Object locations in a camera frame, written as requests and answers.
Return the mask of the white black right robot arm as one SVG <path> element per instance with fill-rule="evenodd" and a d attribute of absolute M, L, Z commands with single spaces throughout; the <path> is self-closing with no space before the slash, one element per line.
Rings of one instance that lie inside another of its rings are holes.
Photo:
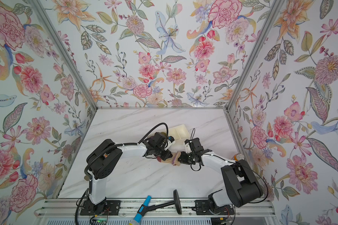
<path fill-rule="evenodd" d="M 223 177 L 224 189 L 208 196 L 209 210 L 218 214 L 228 207 L 241 207 L 263 195 L 263 189 L 255 177 L 253 170 L 245 160 L 231 160 L 204 149 L 199 138 L 184 141 L 185 151 L 181 152 L 178 161 L 186 165 L 199 164 L 220 173 Z"/>

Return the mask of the beige pink purple striped sock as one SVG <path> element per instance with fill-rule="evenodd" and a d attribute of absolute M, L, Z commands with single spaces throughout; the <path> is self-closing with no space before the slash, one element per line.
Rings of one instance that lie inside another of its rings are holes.
<path fill-rule="evenodd" d="M 181 152 L 172 152 L 172 153 L 173 153 L 173 156 L 166 160 L 162 160 L 160 157 L 157 157 L 156 159 L 160 163 L 167 163 L 173 166 L 180 166 L 181 163 L 179 162 L 179 158 L 181 157 Z"/>

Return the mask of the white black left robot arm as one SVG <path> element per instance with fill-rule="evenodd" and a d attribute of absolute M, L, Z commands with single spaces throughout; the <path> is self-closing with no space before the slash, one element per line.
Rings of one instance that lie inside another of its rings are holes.
<path fill-rule="evenodd" d="M 166 123 L 159 123 L 146 133 L 138 142 L 114 143 L 104 140 L 86 159 L 84 174 L 89 180 L 89 188 L 80 199 L 77 212 L 82 215 L 96 216 L 109 214 L 110 206 L 106 198 L 107 177 L 113 172 L 121 158 L 155 156 L 162 160 L 172 157 L 169 150 L 175 138 L 169 135 Z"/>

